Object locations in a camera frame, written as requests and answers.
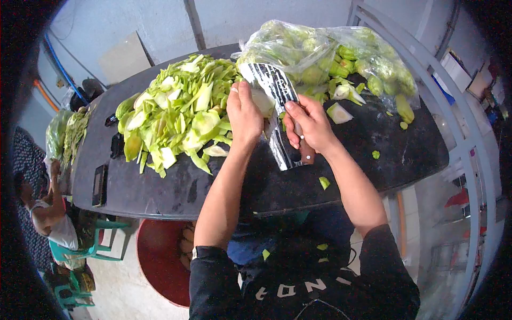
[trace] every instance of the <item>knife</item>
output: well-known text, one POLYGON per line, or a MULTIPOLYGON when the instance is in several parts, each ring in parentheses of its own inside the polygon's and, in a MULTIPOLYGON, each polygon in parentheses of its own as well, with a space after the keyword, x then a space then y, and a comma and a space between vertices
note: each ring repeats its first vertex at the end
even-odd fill
POLYGON ((258 84, 275 101, 272 117, 269 119, 273 131, 269 145, 281 171, 305 164, 313 164, 315 151, 304 140, 301 126, 294 120, 294 132, 300 137, 299 150, 291 146, 286 132, 283 131, 279 115, 285 111, 285 103, 294 101, 300 104, 297 93, 285 73, 266 63, 243 63, 239 65, 242 76, 254 86, 258 84))

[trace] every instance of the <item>black table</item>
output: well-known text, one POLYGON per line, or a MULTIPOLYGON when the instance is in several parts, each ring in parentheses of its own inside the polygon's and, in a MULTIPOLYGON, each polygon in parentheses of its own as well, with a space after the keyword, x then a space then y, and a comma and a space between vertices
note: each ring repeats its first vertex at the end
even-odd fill
MULTIPOLYGON (((229 58, 238 51, 238 45, 227 45, 200 51, 215 58, 229 58)), ((105 127, 105 119, 117 105, 137 92, 147 88, 160 69, 169 63, 185 59, 179 57, 142 71, 107 90, 97 101, 98 106, 89 120, 88 134, 80 147, 74 165, 73 202, 76 206, 106 214, 127 217, 169 220, 197 219, 206 194, 224 162, 222 157, 211 157, 208 167, 213 176, 195 167, 184 154, 178 156, 169 168, 167 177, 161 179, 146 167, 139 174, 139 165, 126 163, 124 156, 110 159, 112 136, 117 126, 105 127), (91 203, 95 169, 109 165, 107 201, 101 208, 91 203)), ((364 79, 351 75, 356 85, 364 79)), ((403 131, 400 117, 388 116, 375 96, 364 96, 367 104, 359 107, 348 100, 340 104, 354 119, 332 124, 333 131, 355 161, 368 175, 381 193, 412 184, 439 172, 448 165, 448 150, 430 112, 423 101, 415 110, 415 120, 403 131), (380 152, 378 160, 372 151, 380 152)), ((328 108, 334 101, 328 101, 328 108)), ((294 209, 316 208, 339 203, 339 190, 327 161, 320 155, 314 165, 288 171, 279 171, 265 141, 255 148, 242 188, 241 215, 283 214, 294 209), (323 190, 318 178, 324 176, 331 186, 323 190)))

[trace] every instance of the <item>red bucket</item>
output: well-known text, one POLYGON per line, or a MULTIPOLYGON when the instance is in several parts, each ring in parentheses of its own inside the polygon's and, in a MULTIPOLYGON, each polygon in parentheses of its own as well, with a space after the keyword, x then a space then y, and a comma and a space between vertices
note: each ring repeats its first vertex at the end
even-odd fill
POLYGON ((188 308, 190 271, 179 259, 178 239, 186 221, 142 220, 137 232, 137 259, 151 286, 172 304, 188 308))

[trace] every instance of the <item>green plastic chair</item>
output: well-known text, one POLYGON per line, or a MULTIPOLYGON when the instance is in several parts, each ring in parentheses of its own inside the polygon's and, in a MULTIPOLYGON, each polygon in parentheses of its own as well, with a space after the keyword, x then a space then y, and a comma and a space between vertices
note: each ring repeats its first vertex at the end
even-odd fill
POLYGON ((129 228, 131 223, 124 222, 113 222, 113 221, 105 221, 105 220, 97 220, 96 221, 96 232, 94 235, 94 245, 90 247, 88 250, 82 251, 73 251, 62 246, 59 246, 55 242, 48 239, 50 243, 50 249, 52 250, 53 257, 56 261, 69 261, 75 259, 85 259, 85 258, 95 258, 107 261, 122 261, 122 258, 113 258, 107 257, 106 255, 98 254, 97 251, 107 251, 110 252, 112 250, 111 247, 102 246, 99 244, 99 231, 100 229, 124 229, 129 228), (77 257, 68 259, 64 256, 64 254, 72 254, 77 257))
POLYGON ((55 296, 57 297, 57 301, 59 302, 60 307, 63 309, 68 309, 68 308, 75 308, 75 307, 80 307, 80 306, 82 306, 82 307, 94 306, 94 303, 84 304, 84 303, 79 303, 76 301, 77 298, 90 297, 90 296, 92 296, 92 293, 80 291, 80 284, 78 283, 78 279, 76 278, 75 273, 73 271, 70 271, 69 279, 70 279, 71 285, 77 289, 72 288, 71 285, 57 286, 54 289, 54 293, 55 293, 55 296), (65 291, 65 290, 69 290, 71 292, 71 297, 63 298, 61 296, 61 292, 65 291))

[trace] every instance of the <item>bag of vegetables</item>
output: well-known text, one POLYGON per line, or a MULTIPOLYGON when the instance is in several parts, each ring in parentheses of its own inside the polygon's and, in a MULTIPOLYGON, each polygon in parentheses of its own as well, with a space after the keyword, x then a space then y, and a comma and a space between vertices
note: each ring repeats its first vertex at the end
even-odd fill
POLYGON ((72 115, 72 111, 60 110, 50 121, 46 128, 46 158, 62 161, 66 125, 72 115))
POLYGON ((368 89, 396 111, 395 97, 402 95, 412 109, 420 108, 418 88, 395 49, 366 27, 324 28, 340 45, 336 55, 353 62, 354 72, 367 79, 368 89))
POLYGON ((328 99, 327 93, 332 99, 336 87, 345 86, 341 89, 347 94, 338 99, 346 96, 357 104, 365 103, 359 96, 364 84, 356 90, 345 80, 357 72, 389 111, 397 111, 397 95, 405 97, 411 109, 420 107, 411 72, 393 47, 366 27, 310 28, 271 20, 247 43, 240 41, 240 49, 241 53, 231 56, 238 57, 237 65, 260 62, 276 66, 298 93, 320 102, 328 99))
POLYGON ((260 62, 278 67, 298 93, 323 101, 337 46, 323 30, 271 20, 241 43, 237 65, 260 62))

